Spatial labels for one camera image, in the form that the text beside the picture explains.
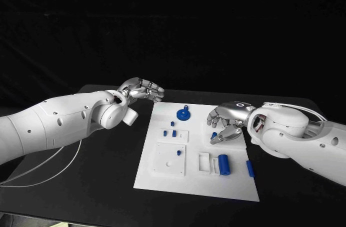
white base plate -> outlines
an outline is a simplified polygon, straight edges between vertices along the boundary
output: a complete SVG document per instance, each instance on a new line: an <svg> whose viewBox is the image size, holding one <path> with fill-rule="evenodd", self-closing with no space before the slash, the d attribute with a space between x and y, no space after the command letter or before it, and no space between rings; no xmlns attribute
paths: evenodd
<svg viewBox="0 0 346 227"><path fill-rule="evenodd" d="M221 122L216 128L206 125L208 114L218 106L187 104L190 119L180 121L177 111L183 109L185 105L185 103L159 102L153 106L133 187L258 202L255 181L249 177L247 167L247 160L249 159L244 136L241 135L235 140L215 145L209 144L212 133L219 133L223 130ZM182 143L172 142L174 145L185 146L185 175L182 176L153 172L160 129L189 131L187 143L182 145ZM200 174L199 153L209 153L210 163L219 155L228 155L231 175Z"/></svg>

